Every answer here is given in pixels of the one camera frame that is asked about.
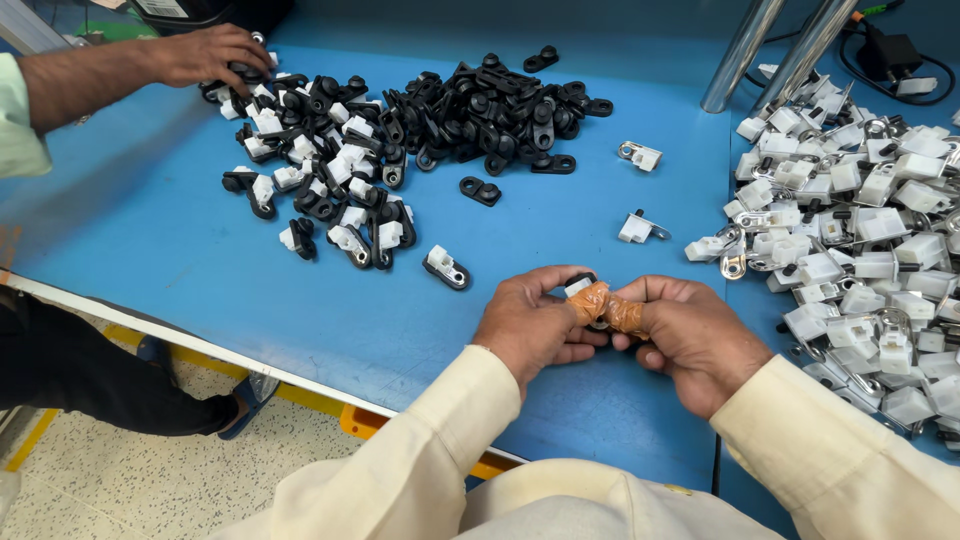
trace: dark trousers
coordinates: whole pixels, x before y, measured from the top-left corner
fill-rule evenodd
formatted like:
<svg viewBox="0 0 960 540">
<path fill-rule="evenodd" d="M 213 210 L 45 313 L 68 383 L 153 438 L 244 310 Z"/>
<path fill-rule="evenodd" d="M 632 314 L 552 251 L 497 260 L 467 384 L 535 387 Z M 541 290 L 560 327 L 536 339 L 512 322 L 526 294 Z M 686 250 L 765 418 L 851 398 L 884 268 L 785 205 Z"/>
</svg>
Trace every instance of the dark trousers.
<svg viewBox="0 0 960 540">
<path fill-rule="evenodd" d="M 117 428 L 168 436 L 208 435 L 236 416 L 232 396 L 194 399 L 77 315 L 0 289 L 0 410 L 79 410 Z"/>
</svg>

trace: foot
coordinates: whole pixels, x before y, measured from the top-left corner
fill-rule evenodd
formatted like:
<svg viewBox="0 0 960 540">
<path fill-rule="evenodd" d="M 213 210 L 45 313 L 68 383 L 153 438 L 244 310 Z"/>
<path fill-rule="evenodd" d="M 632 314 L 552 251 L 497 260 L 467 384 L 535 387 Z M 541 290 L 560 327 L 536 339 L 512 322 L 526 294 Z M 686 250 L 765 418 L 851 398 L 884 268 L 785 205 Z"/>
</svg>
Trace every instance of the foot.
<svg viewBox="0 0 960 540">
<path fill-rule="evenodd" d="M 170 378 L 170 382 L 180 388 L 177 374 L 174 372 L 174 360 L 170 356 L 170 344 L 159 337 L 146 335 L 136 346 L 136 357 L 148 364 L 158 367 Z"/>
</svg>

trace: chrome metal pole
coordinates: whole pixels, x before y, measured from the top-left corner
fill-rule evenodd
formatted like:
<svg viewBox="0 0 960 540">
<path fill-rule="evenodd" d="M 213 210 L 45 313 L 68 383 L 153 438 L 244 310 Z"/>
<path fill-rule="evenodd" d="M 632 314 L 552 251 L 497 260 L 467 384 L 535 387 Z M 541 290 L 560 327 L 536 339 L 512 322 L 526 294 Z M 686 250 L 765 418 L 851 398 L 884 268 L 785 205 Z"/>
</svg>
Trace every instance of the chrome metal pole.
<svg viewBox="0 0 960 540">
<path fill-rule="evenodd" d="M 810 24 L 800 35 L 797 44 L 790 49 L 786 58 L 777 68 L 777 73 L 767 84 L 750 110 L 751 116 L 758 114 L 766 118 L 770 115 L 767 106 L 779 109 L 802 86 L 813 69 L 813 65 L 824 55 L 827 46 L 833 41 L 840 29 L 853 12 L 857 0 L 823 0 L 810 18 Z"/>
<path fill-rule="evenodd" d="M 707 86 L 704 99 L 700 100 L 703 110 L 716 114 L 727 108 L 727 100 L 754 61 L 756 51 L 780 15 L 784 3 L 786 0 L 754 0 L 750 5 L 713 74 L 710 86 Z"/>
</svg>

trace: sleeve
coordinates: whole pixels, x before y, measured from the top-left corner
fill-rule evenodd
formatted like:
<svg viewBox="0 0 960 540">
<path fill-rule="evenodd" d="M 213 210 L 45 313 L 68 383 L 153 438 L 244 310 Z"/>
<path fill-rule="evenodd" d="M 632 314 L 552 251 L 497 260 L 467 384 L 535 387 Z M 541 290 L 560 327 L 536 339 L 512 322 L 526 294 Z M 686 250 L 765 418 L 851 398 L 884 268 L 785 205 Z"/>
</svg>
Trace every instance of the sleeve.
<svg viewBox="0 0 960 540">
<path fill-rule="evenodd" d="M 804 540 L 951 538 L 960 468 L 914 449 L 782 356 L 710 419 Z"/>
<path fill-rule="evenodd" d="M 487 349 L 467 346 L 356 454 L 284 479 L 270 538 L 455 536 L 466 506 L 464 478 L 519 411 L 507 367 Z"/>
<path fill-rule="evenodd" d="M 27 84 L 11 54 L 0 54 L 0 177 L 37 176 L 53 163 L 46 143 L 30 127 Z"/>
</svg>

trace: blue workbench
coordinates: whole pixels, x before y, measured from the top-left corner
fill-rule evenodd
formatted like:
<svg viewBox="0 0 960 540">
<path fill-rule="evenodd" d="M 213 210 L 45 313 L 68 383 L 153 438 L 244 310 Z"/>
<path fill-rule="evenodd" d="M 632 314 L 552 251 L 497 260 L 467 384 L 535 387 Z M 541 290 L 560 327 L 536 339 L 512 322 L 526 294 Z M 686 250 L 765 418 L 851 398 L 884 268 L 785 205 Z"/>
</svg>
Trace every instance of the blue workbench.
<svg viewBox="0 0 960 540">
<path fill-rule="evenodd" d="M 610 4 L 599 3 L 598 12 Z M 771 295 L 756 275 L 726 283 L 716 265 L 689 263 L 683 254 L 688 242 L 726 222 L 720 207 L 730 198 L 729 171 L 748 149 L 731 133 L 756 98 L 752 88 L 741 85 L 732 114 L 698 106 L 742 6 L 730 7 L 733 16 L 705 8 L 717 24 L 697 23 L 696 37 L 663 28 L 659 36 L 629 34 L 635 12 L 614 13 L 604 19 L 608 31 L 591 33 L 553 19 L 523 32 L 511 30 L 513 19 L 493 30 L 451 27 L 424 10 L 426 22 L 417 22 L 432 25 L 427 32 L 409 18 L 374 17 L 383 12 L 376 5 L 356 13 L 331 8 L 338 17 L 297 9 L 277 29 L 269 48 L 279 53 L 281 70 L 341 81 L 359 74 L 373 97 L 403 88 L 423 70 L 446 77 L 457 61 L 477 64 L 490 51 L 517 67 L 551 42 L 562 60 L 539 76 L 584 81 L 591 96 L 613 100 L 614 113 L 586 119 L 574 140 L 558 140 L 554 152 L 578 161 L 574 174 L 534 175 L 515 164 L 494 180 L 504 195 L 492 209 L 457 187 L 466 175 L 488 179 L 481 160 L 445 161 L 430 173 L 411 162 L 398 194 L 413 208 L 418 243 L 395 250 L 389 272 L 359 271 L 319 235 L 315 261 L 288 252 L 277 235 L 297 216 L 292 195 L 277 194 L 278 217 L 264 222 L 220 185 L 236 165 L 270 174 L 281 162 L 249 163 L 233 139 L 240 122 L 227 122 L 194 89 L 150 86 L 81 127 L 50 134 L 56 167 L 47 177 L 0 183 L 0 224 L 22 228 L 13 272 L 391 410 L 410 404 L 469 342 L 499 281 L 544 264 L 585 264 L 614 285 L 648 273 L 706 282 L 772 348 L 782 348 L 773 327 L 791 308 L 786 295 Z M 643 16 L 656 27 L 656 20 L 672 20 L 663 10 L 676 9 L 657 6 Z M 760 59 L 777 62 L 783 51 L 765 48 Z M 850 78 L 829 55 L 820 68 L 840 82 Z M 855 86 L 853 96 L 871 110 L 927 125 L 947 125 L 958 103 L 904 110 L 866 88 Z M 624 140 L 663 151 L 660 167 L 645 174 L 620 160 L 615 151 Z M 673 239 L 617 240 L 637 208 Z M 468 290 L 454 292 L 423 270 L 420 261 L 435 244 L 469 269 Z M 708 491 L 713 442 L 707 423 L 683 410 L 670 380 L 606 350 L 544 370 L 494 446 L 528 459 L 595 459 Z M 942 446 L 921 444 L 947 458 Z M 725 499 L 795 536 L 785 511 L 726 455 L 722 474 Z"/>
</svg>

